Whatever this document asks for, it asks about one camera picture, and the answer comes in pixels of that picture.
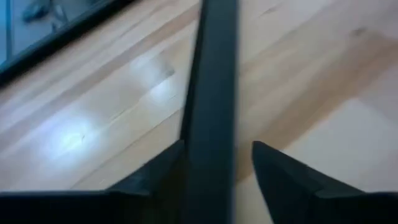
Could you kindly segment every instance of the wooden floor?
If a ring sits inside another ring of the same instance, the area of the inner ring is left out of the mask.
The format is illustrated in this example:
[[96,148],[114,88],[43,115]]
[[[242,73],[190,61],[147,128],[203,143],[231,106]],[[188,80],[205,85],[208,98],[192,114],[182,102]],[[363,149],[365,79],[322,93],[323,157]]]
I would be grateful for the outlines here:
[[[142,0],[0,92],[0,190],[103,189],[178,136],[199,0]],[[264,141],[398,190],[398,2],[242,0],[238,223],[270,223]]]

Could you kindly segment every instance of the hardwood floorboard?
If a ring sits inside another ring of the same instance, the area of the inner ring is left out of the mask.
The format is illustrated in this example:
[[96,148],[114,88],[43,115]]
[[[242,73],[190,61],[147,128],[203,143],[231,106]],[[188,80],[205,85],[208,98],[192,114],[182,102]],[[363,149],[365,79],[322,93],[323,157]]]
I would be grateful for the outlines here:
[[[264,141],[398,190],[398,2],[241,0],[236,221],[271,223]],[[141,0],[0,91],[0,190],[103,189],[177,138],[200,0]]]

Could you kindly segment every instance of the black frame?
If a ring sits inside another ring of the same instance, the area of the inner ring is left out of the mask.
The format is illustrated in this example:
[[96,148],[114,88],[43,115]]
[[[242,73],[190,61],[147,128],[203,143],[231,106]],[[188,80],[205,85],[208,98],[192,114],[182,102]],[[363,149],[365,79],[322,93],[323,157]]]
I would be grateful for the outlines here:
[[[233,223],[237,27],[238,0],[203,0],[179,140],[106,190],[0,194],[0,222]],[[261,142],[252,160],[276,224],[397,222],[396,194],[364,193]]]
[[[10,0],[4,1],[7,1],[7,6],[10,7]],[[44,37],[16,56],[11,57],[10,53],[12,50],[9,49],[11,45],[7,44],[7,60],[0,64],[0,86],[4,87],[8,85],[24,72],[42,62],[70,42],[77,40],[133,1],[141,0],[99,1],[94,5],[93,9],[78,16],[67,25],[59,28],[56,33]],[[7,39],[12,38],[10,11],[10,9],[7,10]]]

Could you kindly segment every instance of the black object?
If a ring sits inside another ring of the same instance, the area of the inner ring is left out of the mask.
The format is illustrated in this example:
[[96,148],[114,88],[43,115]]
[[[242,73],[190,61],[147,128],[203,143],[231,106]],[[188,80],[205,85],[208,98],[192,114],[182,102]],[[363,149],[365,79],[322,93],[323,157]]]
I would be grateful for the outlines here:
[[252,159],[275,224],[397,223],[398,195],[364,193],[262,142]]
[[52,0],[36,0],[23,13],[25,22],[32,22],[46,16],[52,10]]

